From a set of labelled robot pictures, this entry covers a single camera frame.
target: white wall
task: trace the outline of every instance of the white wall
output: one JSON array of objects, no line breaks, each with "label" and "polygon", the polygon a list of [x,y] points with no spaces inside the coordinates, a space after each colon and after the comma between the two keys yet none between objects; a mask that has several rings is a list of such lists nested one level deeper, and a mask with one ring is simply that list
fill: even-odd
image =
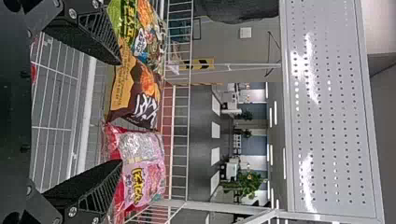
[{"label": "white wall", "polygon": [[396,223],[396,66],[371,79],[386,223]]},{"label": "white wall", "polygon": [[[240,39],[240,27],[251,27],[252,37]],[[194,59],[214,58],[215,63],[267,63],[268,32],[271,31],[280,44],[279,27],[279,18],[236,25],[213,22],[206,19],[202,23],[202,39],[194,40],[193,42],[192,57]],[[273,40],[271,41],[270,50],[270,63],[280,60],[281,52]],[[246,67],[232,67],[232,69],[242,68]],[[281,69],[276,69],[269,77],[263,76],[266,72],[265,70],[220,72],[224,70],[227,70],[227,67],[216,66],[215,70],[208,70],[210,72],[216,71],[216,73],[200,74],[202,71],[193,71],[191,81],[210,83],[282,81]]]},{"label": "white wall", "polygon": [[396,1],[361,0],[367,53],[396,52]]}]

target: snack bag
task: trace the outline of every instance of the snack bag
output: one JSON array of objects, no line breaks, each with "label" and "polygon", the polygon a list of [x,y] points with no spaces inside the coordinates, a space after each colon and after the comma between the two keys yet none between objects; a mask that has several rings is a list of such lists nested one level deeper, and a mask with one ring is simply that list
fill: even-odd
[{"label": "snack bag", "polygon": [[128,164],[123,167],[122,172],[127,210],[145,206],[157,194],[165,192],[163,161],[141,161]]},{"label": "snack bag", "polygon": [[159,134],[104,126],[105,160],[123,160],[122,179],[114,196],[112,220],[123,224],[126,211],[138,210],[165,192],[163,141]]}]

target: metal wire rack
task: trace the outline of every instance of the metal wire rack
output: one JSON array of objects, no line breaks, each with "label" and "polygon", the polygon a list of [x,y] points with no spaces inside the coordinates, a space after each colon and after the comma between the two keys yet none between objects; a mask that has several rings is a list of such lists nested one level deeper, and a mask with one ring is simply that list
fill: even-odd
[{"label": "metal wire rack", "polygon": [[[166,6],[166,10],[159,9],[160,14],[166,12],[163,16],[168,21],[165,80],[186,85],[167,84],[163,91],[159,127],[166,154],[166,200],[151,204],[128,221],[169,223],[181,209],[192,209],[252,215],[239,223],[289,223],[288,219],[384,223],[360,0],[280,1],[284,83],[269,83],[267,88],[273,123],[268,147],[271,208],[188,200],[194,3],[168,0],[167,5],[164,1],[151,4],[162,9]],[[333,30],[348,34],[343,43]],[[174,51],[172,46],[180,48]],[[30,177],[42,192],[101,161],[100,127],[107,66],[44,34],[33,44],[31,59],[37,80],[32,87]],[[171,66],[180,63],[188,68],[186,76],[177,77],[171,72]],[[92,72],[93,80],[83,76]],[[87,94],[92,81],[92,94]],[[353,97],[343,98],[336,93]],[[91,112],[88,126],[84,126],[86,106]],[[346,106],[352,107],[346,113],[340,112]],[[322,114],[323,119],[314,117],[309,110]],[[115,123],[138,129],[122,120]],[[309,130],[309,124],[319,130]],[[326,140],[314,136],[320,134],[320,128],[329,129],[323,133]],[[351,133],[338,136],[332,128]],[[322,152],[321,142],[329,150]],[[83,158],[82,148],[86,150]]]}]

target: metal pole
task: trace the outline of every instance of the metal pole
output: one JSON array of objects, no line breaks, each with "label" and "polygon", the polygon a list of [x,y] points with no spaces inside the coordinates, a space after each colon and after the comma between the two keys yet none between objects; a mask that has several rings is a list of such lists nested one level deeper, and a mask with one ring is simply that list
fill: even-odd
[{"label": "metal pole", "polygon": [[93,57],[90,57],[90,64],[88,67],[87,90],[85,94],[84,114],[82,117],[81,126],[81,142],[78,150],[77,174],[81,174],[85,171],[85,161],[87,160],[88,135],[90,133],[92,97],[96,75],[96,64],[97,60]]}]

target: pink snack bag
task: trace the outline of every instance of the pink snack bag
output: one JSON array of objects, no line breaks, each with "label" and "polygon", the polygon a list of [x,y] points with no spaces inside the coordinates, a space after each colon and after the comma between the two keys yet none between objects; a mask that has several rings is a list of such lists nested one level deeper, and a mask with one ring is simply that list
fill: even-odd
[{"label": "pink snack bag", "polygon": [[165,165],[161,160],[127,164],[122,172],[126,208],[145,206],[157,194],[165,192]]}]

